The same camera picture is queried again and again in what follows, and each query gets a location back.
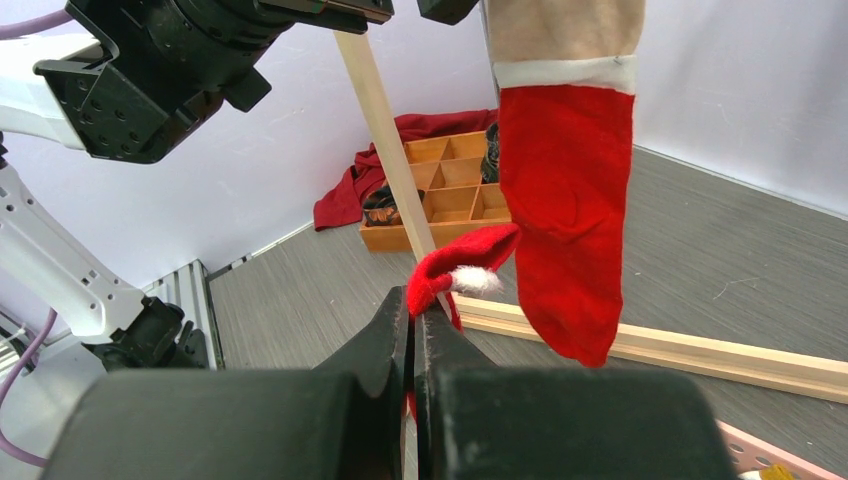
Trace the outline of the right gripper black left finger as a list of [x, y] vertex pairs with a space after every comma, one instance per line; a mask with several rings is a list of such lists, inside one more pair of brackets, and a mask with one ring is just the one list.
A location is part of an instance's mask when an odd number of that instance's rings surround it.
[[392, 287], [372, 319], [315, 370], [352, 373], [372, 398], [403, 398], [411, 335], [406, 287]]

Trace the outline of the red santa sock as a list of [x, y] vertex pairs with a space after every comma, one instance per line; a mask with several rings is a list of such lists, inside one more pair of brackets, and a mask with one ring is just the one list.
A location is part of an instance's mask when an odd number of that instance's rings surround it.
[[451, 322], [463, 332], [454, 292], [481, 297], [503, 287], [498, 269], [516, 250], [521, 233], [514, 223], [483, 227], [455, 238], [425, 256], [407, 283], [407, 308], [412, 335], [407, 360], [414, 361], [414, 321], [441, 294], [446, 295]]
[[517, 297], [558, 354], [603, 366], [617, 334], [642, 1], [490, 1], [500, 187]]

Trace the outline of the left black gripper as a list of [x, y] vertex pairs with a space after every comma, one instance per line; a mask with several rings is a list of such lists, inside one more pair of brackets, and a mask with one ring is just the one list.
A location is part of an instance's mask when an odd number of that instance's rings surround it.
[[[477, 6], [478, 0], [418, 0], [424, 19], [456, 25]], [[395, 15], [391, 0], [259, 0], [266, 10], [287, 15], [293, 22], [325, 29], [363, 34], [370, 24], [383, 25]]]

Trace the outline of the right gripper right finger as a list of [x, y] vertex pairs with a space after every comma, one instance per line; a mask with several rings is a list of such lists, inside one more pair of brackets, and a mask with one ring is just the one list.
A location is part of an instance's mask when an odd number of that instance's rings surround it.
[[415, 319], [413, 333], [413, 385], [418, 396], [430, 396], [430, 377], [436, 370], [495, 365], [453, 325], [440, 301]]

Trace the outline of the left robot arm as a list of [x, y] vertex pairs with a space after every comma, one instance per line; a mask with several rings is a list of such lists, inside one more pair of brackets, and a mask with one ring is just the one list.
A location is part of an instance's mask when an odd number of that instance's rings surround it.
[[[493, 108], [480, 6], [455, 26], [415, 1], [371, 26], [393, 116]], [[313, 207], [371, 143], [330, 30], [297, 25], [256, 65], [272, 85], [248, 113], [224, 105], [153, 165], [92, 159], [6, 133], [6, 157], [43, 206], [137, 287], [199, 259], [210, 271], [312, 222]]]

